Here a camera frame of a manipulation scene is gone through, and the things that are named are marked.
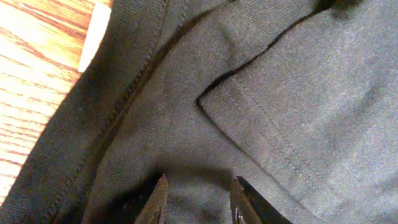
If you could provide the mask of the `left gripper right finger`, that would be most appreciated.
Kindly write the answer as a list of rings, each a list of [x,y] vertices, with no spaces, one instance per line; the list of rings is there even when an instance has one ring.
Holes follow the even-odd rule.
[[[233,224],[292,224],[241,176],[232,181],[229,198]]]

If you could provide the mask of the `black t-shirt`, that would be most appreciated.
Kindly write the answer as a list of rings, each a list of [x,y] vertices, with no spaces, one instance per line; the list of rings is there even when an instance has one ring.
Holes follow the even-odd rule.
[[[292,223],[397,222],[397,2],[115,1],[2,223],[231,223],[245,178]]]

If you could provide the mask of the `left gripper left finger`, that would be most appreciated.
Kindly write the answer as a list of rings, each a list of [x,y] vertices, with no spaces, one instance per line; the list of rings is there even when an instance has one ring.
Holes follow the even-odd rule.
[[[134,224],[164,224],[168,194],[167,176],[163,174],[157,181],[154,190]]]

